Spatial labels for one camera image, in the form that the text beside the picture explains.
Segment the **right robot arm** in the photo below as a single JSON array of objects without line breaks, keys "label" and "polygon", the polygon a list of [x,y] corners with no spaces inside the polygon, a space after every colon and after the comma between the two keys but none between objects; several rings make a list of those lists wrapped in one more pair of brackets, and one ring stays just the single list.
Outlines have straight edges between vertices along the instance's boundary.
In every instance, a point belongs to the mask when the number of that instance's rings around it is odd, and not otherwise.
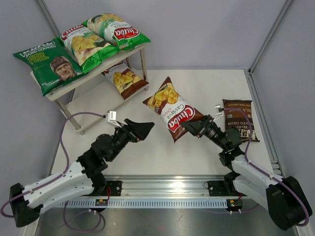
[{"label": "right robot arm", "polygon": [[249,160],[247,152],[240,149],[242,141],[237,128],[223,132],[210,116],[199,121],[185,121],[182,127],[195,137],[207,137],[222,149],[220,161],[230,170],[223,180],[227,194],[238,192],[250,197],[264,207],[284,231],[308,224],[313,212],[298,180],[277,175]]}]

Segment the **green Chuba chips bag large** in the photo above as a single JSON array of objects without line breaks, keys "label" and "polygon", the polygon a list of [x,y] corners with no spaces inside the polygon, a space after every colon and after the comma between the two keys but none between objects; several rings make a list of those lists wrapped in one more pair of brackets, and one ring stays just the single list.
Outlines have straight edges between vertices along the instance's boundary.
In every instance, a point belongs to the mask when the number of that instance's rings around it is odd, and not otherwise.
[{"label": "green Chuba chips bag large", "polygon": [[151,42],[147,36],[115,14],[96,15],[82,25],[123,51],[132,51]]}]

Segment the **brown Chuba barbecue chips bag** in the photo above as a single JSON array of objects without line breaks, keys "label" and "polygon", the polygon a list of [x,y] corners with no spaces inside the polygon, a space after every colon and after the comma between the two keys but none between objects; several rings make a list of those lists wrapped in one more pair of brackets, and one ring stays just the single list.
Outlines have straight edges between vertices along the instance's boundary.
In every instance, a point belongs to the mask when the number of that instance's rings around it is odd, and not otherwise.
[{"label": "brown Chuba barbecue chips bag", "polygon": [[116,87],[124,100],[149,84],[122,61],[104,70],[102,74]]}]

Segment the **green Chuba chips bag small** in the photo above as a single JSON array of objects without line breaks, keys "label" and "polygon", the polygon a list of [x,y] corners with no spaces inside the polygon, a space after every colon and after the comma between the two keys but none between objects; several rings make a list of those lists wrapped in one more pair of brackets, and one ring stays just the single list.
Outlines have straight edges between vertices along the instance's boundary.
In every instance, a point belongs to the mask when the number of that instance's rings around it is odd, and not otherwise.
[{"label": "green Chuba chips bag small", "polygon": [[84,25],[68,29],[58,40],[75,56],[85,74],[120,51]]}]

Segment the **green Real hand cooked bag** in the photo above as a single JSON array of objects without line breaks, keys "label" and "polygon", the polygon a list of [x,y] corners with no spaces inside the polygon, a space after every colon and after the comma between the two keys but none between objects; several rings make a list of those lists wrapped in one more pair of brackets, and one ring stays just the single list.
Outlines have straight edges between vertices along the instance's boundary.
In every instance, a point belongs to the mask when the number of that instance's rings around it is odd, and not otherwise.
[{"label": "green Real hand cooked bag", "polygon": [[84,76],[57,38],[13,55],[30,66],[44,96]]}]

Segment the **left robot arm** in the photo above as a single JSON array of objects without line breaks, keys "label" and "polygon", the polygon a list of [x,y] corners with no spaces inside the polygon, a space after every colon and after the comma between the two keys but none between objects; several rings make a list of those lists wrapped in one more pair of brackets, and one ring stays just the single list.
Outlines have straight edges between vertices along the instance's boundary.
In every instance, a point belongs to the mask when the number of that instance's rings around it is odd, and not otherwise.
[{"label": "left robot arm", "polygon": [[60,171],[30,185],[10,187],[10,207],[16,227],[37,220],[47,210],[80,196],[100,196],[106,191],[103,171],[128,143],[143,141],[154,127],[153,122],[118,122],[112,135],[101,134],[91,147]]}]

